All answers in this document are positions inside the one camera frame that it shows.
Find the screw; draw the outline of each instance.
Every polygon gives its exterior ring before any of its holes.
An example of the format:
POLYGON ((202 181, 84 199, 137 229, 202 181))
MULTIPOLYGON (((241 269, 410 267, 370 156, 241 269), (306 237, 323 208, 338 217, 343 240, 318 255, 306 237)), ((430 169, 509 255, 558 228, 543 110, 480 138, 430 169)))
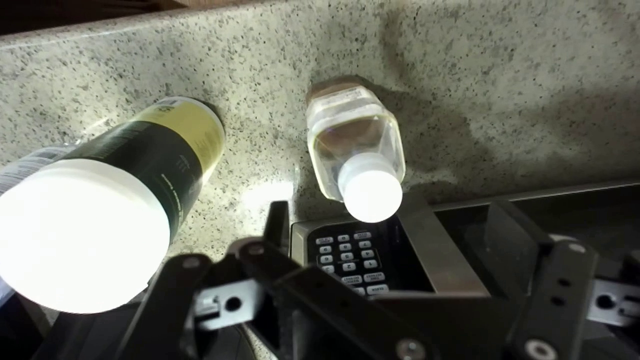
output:
POLYGON ((584 254, 585 248, 581 244, 567 244, 567 250, 584 254))
POLYGON ((247 246, 247 254, 261 255, 263 254, 263 246, 261 244, 251 244, 251 246, 247 246))
POLYGON ((535 340, 535 338, 527 340, 524 344, 524 349, 531 360, 556 360, 558 357, 558 352, 554 346, 550 346, 548 341, 535 340))
POLYGON ((424 360, 424 346, 411 338, 403 338, 395 346, 395 353, 400 360, 424 360))
POLYGON ((184 267, 198 267, 200 265, 200 258, 190 255, 181 261, 184 267))

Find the granite countertop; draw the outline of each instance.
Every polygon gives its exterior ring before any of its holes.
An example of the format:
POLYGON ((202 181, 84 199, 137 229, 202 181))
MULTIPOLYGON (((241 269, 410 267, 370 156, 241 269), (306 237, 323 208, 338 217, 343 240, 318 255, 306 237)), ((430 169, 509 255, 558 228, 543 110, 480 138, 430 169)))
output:
POLYGON ((361 76, 395 111, 405 187, 448 202, 640 174, 637 0, 284 0, 0 38, 0 163, 165 93, 228 127, 171 252, 220 255, 270 199, 339 211, 306 154, 312 83, 361 76))

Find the label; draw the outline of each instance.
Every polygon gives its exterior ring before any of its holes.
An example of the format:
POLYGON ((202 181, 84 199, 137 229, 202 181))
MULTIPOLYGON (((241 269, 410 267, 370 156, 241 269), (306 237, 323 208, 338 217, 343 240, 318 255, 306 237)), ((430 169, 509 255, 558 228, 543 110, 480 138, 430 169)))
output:
POLYGON ((206 103, 190 97, 163 97, 134 120, 160 124, 175 132, 193 150, 204 171, 220 157, 223 127, 206 103))
POLYGON ((223 129, 212 110, 168 97, 64 157, 89 157, 136 175, 154 192, 175 233, 200 194, 202 174, 220 157, 221 142, 223 129))

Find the white bottle cap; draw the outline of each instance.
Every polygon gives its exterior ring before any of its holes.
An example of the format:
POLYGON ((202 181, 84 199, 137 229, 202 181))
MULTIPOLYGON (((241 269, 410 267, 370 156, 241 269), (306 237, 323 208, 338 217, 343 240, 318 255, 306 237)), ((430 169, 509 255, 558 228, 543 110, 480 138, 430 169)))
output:
POLYGON ((388 163, 375 152, 355 154, 343 161, 338 187, 345 209, 359 221, 382 221, 402 204, 402 185, 388 163))
POLYGON ((59 312, 129 302, 161 263, 168 241, 155 196, 101 161, 55 161, 0 196, 0 275, 59 312))

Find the bottle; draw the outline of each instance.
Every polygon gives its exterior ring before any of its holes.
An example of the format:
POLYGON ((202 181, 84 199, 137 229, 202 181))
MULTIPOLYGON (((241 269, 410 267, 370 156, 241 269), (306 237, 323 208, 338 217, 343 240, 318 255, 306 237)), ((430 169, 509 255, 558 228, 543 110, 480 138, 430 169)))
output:
POLYGON ((308 152, 321 194, 359 221, 382 221, 402 204, 400 127, 373 91, 338 83, 312 93, 308 152))
POLYGON ((0 196, 0 275, 59 312, 137 296, 221 154, 216 111, 163 97, 0 196))
MULTIPOLYGON (((35 174, 40 167, 54 163, 57 157, 62 157, 68 152, 70 148, 64 148, 64 146, 38 148, 10 161, 7 165, 0 167, 0 196, 10 187, 14 187, 15 184, 20 184, 24 178, 35 174)), ((12 293, 14 290, 0 278, 0 308, 7 302, 12 293)))

